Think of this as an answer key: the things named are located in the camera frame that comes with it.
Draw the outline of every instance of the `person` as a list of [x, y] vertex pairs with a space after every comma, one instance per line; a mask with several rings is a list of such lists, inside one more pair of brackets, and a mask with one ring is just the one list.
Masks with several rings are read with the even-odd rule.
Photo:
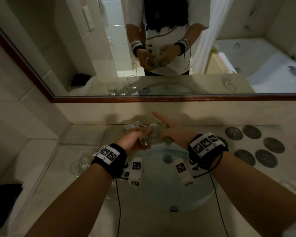
[[[190, 47], [209, 27], [209, 17], [210, 0], [128, 0], [127, 37], [145, 75], [188, 75]], [[146, 44], [140, 38], [142, 22]], [[147, 63], [154, 57], [162, 67]]]
[[[169, 125], [168, 129], [160, 132], [160, 137], [171, 137], [184, 149], [190, 150], [193, 143], [191, 141], [201, 136], [162, 114], [153, 112], [153, 115]], [[151, 148], [142, 147], [138, 141], [139, 137], [148, 135], [150, 131], [149, 128], [139, 127], [129, 129], [119, 140], [109, 145], [120, 152], [113, 160], [112, 156], [109, 158], [110, 154], [106, 156], [110, 160], [96, 156], [90, 168], [55, 199], [25, 237], [87, 237], [112, 180], [123, 173], [126, 156]], [[199, 165], [210, 164], [213, 169], [211, 175], [240, 214], [260, 235], [296, 237], [296, 195], [228, 151], [205, 157], [206, 155], [197, 157]]]

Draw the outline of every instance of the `light switch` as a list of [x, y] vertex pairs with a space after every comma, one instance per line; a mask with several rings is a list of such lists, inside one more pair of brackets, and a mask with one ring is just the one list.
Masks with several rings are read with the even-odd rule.
[[93, 24], [93, 21], [92, 21], [91, 14], [90, 14], [88, 6], [86, 5], [86, 6], [82, 7], [82, 11], [83, 11], [85, 19], [87, 21], [89, 31], [92, 31], [93, 27], [94, 27], [94, 24]]

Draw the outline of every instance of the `white shower curtain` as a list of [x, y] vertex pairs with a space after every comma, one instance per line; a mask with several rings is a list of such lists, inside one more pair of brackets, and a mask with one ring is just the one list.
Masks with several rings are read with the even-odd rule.
[[208, 54], [225, 22], [234, 0], [210, 0], [209, 28], [203, 31], [193, 58], [193, 74], [204, 74]]

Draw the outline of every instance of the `sink drain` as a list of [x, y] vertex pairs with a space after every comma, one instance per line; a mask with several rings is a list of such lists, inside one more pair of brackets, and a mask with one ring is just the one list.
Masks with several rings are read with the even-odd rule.
[[179, 209], [178, 209], [177, 206], [173, 205], [173, 206], [170, 207], [170, 211], [171, 211], [171, 212], [178, 212]]
[[164, 155], [162, 159], [163, 159], [163, 162], [166, 163], [167, 165], [173, 162], [173, 157], [171, 155]]

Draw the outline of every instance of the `green cloth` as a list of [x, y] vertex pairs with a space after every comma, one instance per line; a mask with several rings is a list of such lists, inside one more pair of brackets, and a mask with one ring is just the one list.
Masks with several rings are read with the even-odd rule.
[[165, 138], [160, 138], [159, 133], [163, 129], [169, 128], [169, 126], [165, 123], [153, 123], [149, 126], [152, 131], [150, 132], [149, 135], [146, 136], [146, 141], [148, 144], [151, 145], [157, 145], [157, 144], [162, 144], [166, 143], [167, 146], [170, 146], [171, 143], [173, 143], [173, 139], [170, 137], [165, 137]]

